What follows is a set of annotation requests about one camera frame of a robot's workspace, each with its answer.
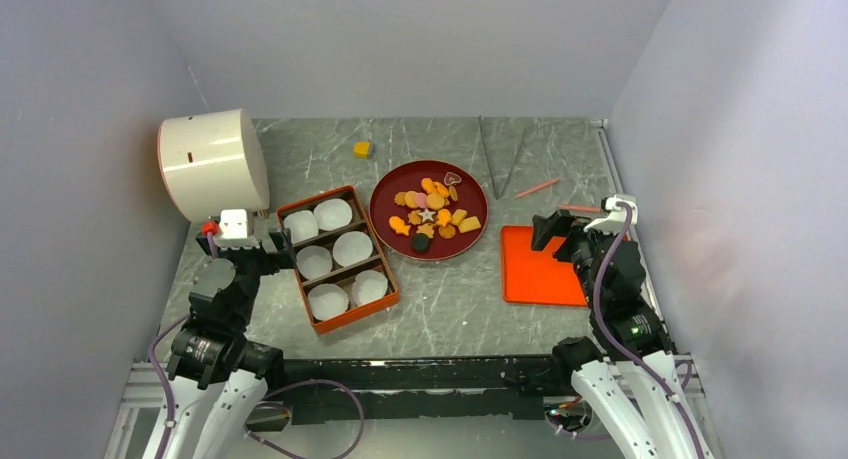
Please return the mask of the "metal tongs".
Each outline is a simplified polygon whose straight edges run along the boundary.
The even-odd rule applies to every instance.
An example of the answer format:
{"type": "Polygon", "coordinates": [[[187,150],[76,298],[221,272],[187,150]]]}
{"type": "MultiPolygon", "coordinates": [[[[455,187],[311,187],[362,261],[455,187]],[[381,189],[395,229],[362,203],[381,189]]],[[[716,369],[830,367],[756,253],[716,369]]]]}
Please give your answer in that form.
{"type": "Polygon", "coordinates": [[[495,199],[500,199],[505,192],[532,123],[530,118],[478,117],[480,139],[495,199]]]}

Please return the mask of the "black round cookie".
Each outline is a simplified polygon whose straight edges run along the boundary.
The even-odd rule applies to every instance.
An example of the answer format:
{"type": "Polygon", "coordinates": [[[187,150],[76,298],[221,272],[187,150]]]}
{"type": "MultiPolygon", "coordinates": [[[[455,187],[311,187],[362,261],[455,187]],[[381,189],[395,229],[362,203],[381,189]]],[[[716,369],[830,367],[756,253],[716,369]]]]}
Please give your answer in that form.
{"type": "Polygon", "coordinates": [[[431,244],[431,238],[424,233],[416,233],[411,238],[411,248],[415,253],[425,253],[431,244]]]}

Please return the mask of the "orange round cookie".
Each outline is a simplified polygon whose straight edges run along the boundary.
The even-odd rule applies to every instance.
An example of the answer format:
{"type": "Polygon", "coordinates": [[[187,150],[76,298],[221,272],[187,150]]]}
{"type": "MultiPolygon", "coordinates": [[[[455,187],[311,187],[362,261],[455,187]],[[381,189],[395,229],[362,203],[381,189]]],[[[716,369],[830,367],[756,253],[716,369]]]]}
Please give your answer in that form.
{"type": "Polygon", "coordinates": [[[445,198],[439,193],[430,193],[426,197],[428,209],[440,210],[445,207],[445,198]]]}
{"type": "Polygon", "coordinates": [[[404,195],[404,201],[406,206],[411,209],[420,208],[418,204],[418,193],[416,191],[407,191],[404,195]]]}

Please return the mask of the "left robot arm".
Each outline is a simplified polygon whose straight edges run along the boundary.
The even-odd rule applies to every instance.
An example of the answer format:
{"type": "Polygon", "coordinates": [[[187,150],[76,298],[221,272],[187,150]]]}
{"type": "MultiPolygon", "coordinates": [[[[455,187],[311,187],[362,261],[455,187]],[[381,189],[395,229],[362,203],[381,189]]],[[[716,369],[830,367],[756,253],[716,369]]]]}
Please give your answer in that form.
{"type": "Polygon", "coordinates": [[[261,280],[296,265],[290,233],[272,230],[267,251],[250,233],[224,247],[204,233],[195,240],[208,255],[196,271],[189,311],[173,324],[166,364],[148,348],[165,398],[144,450],[146,458],[220,458],[244,433],[261,399],[286,384],[280,349],[247,339],[261,280]]]}

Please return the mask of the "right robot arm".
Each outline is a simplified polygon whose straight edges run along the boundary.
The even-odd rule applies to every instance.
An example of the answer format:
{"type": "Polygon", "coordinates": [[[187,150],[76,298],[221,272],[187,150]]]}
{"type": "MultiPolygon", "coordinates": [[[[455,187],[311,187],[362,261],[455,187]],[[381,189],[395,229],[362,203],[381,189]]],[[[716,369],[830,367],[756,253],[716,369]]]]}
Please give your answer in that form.
{"type": "Polygon", "coordinates": [[[553,257],[572,267],[590,309],[590,335],[553,347],[549,378],[584,401],[626,458],[710,458],[673,341],[643,296],[647,271],[630,236],[636,219],[633,203],[614,198],[594,219],[565,209],[534,216],[532,250],[562,239],[553,257]]]}

